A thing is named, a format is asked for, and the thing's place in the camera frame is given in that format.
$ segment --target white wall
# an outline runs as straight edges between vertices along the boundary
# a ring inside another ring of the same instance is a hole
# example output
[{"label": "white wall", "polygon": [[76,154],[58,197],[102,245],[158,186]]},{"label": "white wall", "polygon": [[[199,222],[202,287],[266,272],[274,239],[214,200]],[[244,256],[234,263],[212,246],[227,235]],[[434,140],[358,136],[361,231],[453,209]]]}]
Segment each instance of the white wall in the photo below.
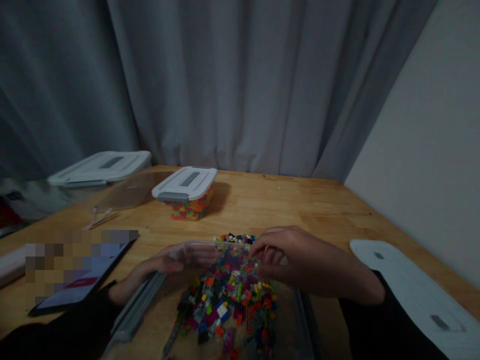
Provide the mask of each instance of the white wall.
[{"label": "white wall", "polygon": [[345,185],[480,289],[480,1],[440,1]]}]

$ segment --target person's left hand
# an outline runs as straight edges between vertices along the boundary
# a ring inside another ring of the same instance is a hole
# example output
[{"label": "person's left hand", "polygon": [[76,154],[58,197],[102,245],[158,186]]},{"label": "person's left hand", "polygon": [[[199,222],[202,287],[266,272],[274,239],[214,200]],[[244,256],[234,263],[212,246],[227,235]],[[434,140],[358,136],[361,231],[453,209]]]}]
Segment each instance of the person's left hand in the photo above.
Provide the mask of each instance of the person's left hand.
[{"label": "person's left hand", "polygon": [[125,306],[151,273],[174,273],[184,268],[207,267],[215,264],[220,256],[221,253],[211,244],[186,242],[168,246],[135,266],[125,279],[108,290],[108,297],[114,304]]}]

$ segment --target person's right hand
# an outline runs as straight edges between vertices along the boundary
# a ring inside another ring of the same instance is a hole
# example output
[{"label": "person's right hand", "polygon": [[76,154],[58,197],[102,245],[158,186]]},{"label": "person's right hand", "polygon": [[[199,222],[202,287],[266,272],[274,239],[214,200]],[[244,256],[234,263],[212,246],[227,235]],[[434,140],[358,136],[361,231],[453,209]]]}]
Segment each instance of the person's right hand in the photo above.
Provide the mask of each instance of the person's right hand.
[{"label": "person's right hand", "polygon": [[261,258],[261,276],[309,293],[362,305],[384,301],[382,283],[365,264],[298,226],[266,230],[251,246],[250,255]]}]

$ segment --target pile of lego bricks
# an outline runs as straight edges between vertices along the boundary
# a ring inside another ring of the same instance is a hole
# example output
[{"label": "pile of lego bricks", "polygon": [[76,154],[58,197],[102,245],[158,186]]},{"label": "pile of lego bricks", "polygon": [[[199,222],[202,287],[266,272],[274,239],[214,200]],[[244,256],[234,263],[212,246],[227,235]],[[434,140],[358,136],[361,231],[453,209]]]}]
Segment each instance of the pile of lego bricks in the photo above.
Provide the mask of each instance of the pile of lego bricks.
[{"label": "pile of lego bricks", "polygon": [[[221,240],[237,244],[218,244],[216,247],[223,252],[222,258],[194,279],[182,294],[163,359],[178,333],[185,337],[190,331],[198,332],[198,345],[215,336],[223,338],[218,359],[236,360],[243,350],[248,351],[250,359],[273,357],[277,295],[271,283],[258,276],[258,262],[249,257],[249,246],[243,245],[254,242],[255,237],[229,234],[223,235]],[[230,317],[236,320],[236,326],[226,327]],[[243,325],[246,336],[237,341],[239,346],[235,348],[236,328]]]},{"label": "pile of lego bricks", "polygon": [[222,235],[220,238],[216,237],[215,241],[221,241],[225,243],[237,243],[237,244],[248,244],[252,245],[257,238],[254,235],[247,235],[244,233],[243,235],[233,235],[229,233],[228,235]]},{"label": "pile of lego bricks", "polygon": [[207,212],[207,208],[214,196],[214,188],[210,186],[205,195],[197,200],[188,202],[164,201],[171,209],[171,218],[174,220],[200,220]]}]

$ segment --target black sleeve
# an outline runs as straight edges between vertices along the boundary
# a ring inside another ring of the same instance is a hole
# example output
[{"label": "black sleeve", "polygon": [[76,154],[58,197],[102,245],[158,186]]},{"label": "black sleeve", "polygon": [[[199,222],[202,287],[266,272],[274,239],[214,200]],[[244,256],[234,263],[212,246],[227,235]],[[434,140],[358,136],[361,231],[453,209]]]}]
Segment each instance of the black sleeve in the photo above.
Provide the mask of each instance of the black sleeve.
[{"label": "black sleeve", "polygon": [[108,296],[115,281],[48,324],[21,326],[0,341],[3,359],[98,359],[122,307]]},{"label": "black sleeve", "polygon": [[385,301],[364,306],[339,299],[354,359],[448,359],[410,319],[382,274]]}]

